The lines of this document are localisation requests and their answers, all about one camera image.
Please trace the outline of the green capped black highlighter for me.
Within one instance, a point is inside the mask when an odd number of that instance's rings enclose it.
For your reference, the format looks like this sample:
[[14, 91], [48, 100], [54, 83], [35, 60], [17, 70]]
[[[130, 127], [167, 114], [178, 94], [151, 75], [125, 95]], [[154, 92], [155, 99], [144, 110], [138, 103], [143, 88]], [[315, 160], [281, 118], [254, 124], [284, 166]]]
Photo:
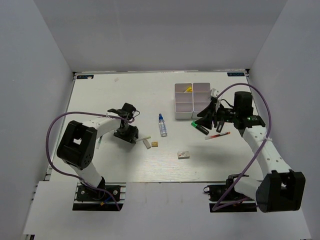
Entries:
[[206, 128], [199, 124], [196, 124], [194, 121], [191, 122], [191, 126], [200, 131], [201, 133], [205, 134], [206, 136], [209, 134], [209, 131]]

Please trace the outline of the pink capped black highlighter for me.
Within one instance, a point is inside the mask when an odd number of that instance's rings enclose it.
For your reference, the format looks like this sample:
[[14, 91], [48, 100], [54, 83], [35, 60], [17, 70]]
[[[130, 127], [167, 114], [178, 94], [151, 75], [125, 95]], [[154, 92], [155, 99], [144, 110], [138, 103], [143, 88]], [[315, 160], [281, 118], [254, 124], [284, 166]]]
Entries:
[[218, 122], [218, 125], [217, 125], [217, 127], [216, 127], [216, 132], [217, 133], [221, 133], [222, 132], [222, 129], [223, 129], [223, 127], [224, 127], [224, 122], [223, 121], [219, 121]]

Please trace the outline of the pale yellow capped marker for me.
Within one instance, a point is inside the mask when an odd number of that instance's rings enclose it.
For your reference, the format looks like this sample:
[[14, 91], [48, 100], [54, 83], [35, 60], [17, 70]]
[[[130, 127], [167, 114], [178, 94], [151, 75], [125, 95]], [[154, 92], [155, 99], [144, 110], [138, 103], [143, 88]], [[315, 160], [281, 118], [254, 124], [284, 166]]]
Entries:
[[137, 142], [140, 142], [140, 141], [143, 141], [143, 140], [148, 140], [148, 139], [150, 139], [150, 138], [151, 138], [151, 136], [145, 136], [145, 137], [138, 138], [138, 139], [136, 139], [135, 141], [136, 141], [136, 143], [137, 143]]

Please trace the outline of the red clear pen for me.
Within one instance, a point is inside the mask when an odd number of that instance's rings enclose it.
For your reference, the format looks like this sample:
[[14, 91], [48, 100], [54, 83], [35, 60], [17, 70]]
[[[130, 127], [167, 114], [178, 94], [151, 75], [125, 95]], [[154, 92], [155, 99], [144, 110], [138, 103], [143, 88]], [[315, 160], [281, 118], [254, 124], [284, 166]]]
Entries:
[[205, 140], [210, 140], [210, 139], [215, 139], [215, 138], [219, 138], [219, 137], [223, 137], [223, 136], [227, 136], [230, 135], [231, 132], [224, 132], [224, 133], [219, 133], [219, 134], [215, 134], [215, 135], [211, 135], [211, 136], [206, 136], [204, 137]]

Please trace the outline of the yellow capped white marker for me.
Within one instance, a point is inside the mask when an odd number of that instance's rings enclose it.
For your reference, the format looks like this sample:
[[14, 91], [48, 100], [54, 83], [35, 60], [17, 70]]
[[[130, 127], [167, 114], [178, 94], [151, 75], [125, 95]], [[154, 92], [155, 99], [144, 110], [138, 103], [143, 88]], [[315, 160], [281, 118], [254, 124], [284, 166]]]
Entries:
[[191, 86], [184, 91], [184, 93], [192, 93], [192, 92], [193, 92], [193, 88]]

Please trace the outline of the blue capped spray bottle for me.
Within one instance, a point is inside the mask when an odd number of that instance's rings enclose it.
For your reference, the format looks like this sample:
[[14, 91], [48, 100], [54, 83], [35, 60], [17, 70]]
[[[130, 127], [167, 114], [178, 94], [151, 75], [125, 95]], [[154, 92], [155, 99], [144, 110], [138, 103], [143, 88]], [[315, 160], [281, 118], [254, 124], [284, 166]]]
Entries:
[[165, 124], [165, 120], [161, 113], [158, 115], [158, 125], [161, 137], [166, 137], [168, 135], [168, 131]]

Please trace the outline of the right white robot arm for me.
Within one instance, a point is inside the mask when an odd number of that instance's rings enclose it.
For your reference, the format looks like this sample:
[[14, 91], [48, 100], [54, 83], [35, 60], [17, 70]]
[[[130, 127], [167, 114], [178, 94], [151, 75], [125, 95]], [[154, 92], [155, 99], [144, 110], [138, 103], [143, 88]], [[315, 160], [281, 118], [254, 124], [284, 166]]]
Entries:
[[195, 124], [211, 130], [219, 129], [223, 123], [232, 123], [251, 148], [263, 179], [253, 179], [245, 171], [229, 175], [223, 190], [212, 191], [215, 204], [211, 210], [246, 200], [255, 201], [263, 213], [299, 210], [306, 178], [302, 172], [292, 170], [277, 151], [265, 122], [254, 114], [252, 94], [237, 91], [233, 104], [224, 107], [218, 93], [216, 89], [211, 90], [209, 105], [197, 115], [199, 119]]

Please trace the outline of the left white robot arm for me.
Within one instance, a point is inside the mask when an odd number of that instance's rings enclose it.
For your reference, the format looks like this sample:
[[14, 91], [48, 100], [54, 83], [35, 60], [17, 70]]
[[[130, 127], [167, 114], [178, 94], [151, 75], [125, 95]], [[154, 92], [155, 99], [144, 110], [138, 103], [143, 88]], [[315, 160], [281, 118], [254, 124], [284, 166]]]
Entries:
[[96, 141], [113, 132], [114, 137], [135, 144], [139, 130], [131, 123], [136, 112], [132, 104], [124, 103], [121, 109], [111, 108], [106, 114], [94, 114], [96, 118], [89, 121], [72, 120], [65, 129], [56, 155], [71, 166], [80, 181], [89, 186], [88, 193], [96, 200], [106, 193], [105, 180], [92, 163]]

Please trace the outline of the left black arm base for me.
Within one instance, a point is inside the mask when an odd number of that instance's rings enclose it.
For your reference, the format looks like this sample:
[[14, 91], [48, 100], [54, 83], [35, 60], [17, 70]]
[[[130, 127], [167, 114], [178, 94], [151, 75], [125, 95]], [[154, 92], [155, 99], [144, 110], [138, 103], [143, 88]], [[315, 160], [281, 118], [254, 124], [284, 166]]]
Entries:
[[73, 211], [89, 212], [118, 212], [125, 202], [126, 183], [106, 183], [105, 190], [116, 200], [105, 192], [98, 192], [82, 183], [78, 183], [74, 195]]

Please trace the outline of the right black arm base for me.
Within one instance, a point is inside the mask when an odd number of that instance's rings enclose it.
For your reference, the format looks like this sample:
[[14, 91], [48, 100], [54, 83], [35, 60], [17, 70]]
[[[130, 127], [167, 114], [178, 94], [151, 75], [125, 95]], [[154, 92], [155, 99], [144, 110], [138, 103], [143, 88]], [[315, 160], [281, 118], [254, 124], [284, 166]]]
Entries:
[[[211, 213], [254, 213], [257, 212], [256, 202], [251, 198], [246, 199], [242, 202], [237, 202], [225, 206], [220, 209], [213, 210], [214, 205], [218, 202], [220, 197], [225, 193], [227, 190], [227, 186], [225, 183], [218, 182], [213, 183], [205, 186], [203, 188], [203, 193], [207, 194], [209, 197], [209, 210]], [[219, 203], [219, 207], [224, 204], [229, 204], [231, 202], [239, 201], [245, 199], [241, 193], [235, 192], [232, 190], [221, 203]]]

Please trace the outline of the grey white eraser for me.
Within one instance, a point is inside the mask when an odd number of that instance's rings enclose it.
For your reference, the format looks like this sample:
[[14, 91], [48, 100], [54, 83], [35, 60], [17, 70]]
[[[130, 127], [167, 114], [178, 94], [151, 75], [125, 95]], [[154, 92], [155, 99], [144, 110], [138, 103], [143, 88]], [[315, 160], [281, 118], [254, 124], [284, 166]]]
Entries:
[[143, 140], [143, 143], [144, 143], [144, 145], [145, 145], [145, 147], [146, 147], [147, 149], [150, 149], [150, 148], [151, 148], [151, 144], [150, 144], [150, 142], [148, 141], [148, 139], [144, 139], [144, 140]]

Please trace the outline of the small yellow eraser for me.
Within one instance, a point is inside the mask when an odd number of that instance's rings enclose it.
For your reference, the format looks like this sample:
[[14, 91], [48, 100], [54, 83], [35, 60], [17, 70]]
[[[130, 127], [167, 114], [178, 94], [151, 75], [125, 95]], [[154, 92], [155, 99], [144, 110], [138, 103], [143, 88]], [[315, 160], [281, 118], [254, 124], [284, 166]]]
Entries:
[[151, 142], [151, 146], [152, 146], [152, 147], [158, 147], [158, 142], [157, 142], [157, 141]]

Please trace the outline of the left white divided container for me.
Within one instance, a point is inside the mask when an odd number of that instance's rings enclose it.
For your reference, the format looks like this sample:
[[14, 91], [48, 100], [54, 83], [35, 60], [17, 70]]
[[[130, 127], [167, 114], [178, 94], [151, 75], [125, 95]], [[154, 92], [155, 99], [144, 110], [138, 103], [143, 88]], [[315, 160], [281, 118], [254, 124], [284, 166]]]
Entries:
[[174, 116], [176, 120], [189, 120], [193, 115], [193, 93], [184, 91], [191, 83], [174, 84]]

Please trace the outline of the white boxed eraser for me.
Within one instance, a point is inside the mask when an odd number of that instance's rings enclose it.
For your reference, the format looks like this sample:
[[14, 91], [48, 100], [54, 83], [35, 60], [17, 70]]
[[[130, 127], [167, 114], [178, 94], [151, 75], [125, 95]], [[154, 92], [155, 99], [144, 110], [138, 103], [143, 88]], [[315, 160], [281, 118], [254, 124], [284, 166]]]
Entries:
[[191, 155], [189, 151], [178, 151], [177, 157], [178, 159], [189, 159]]

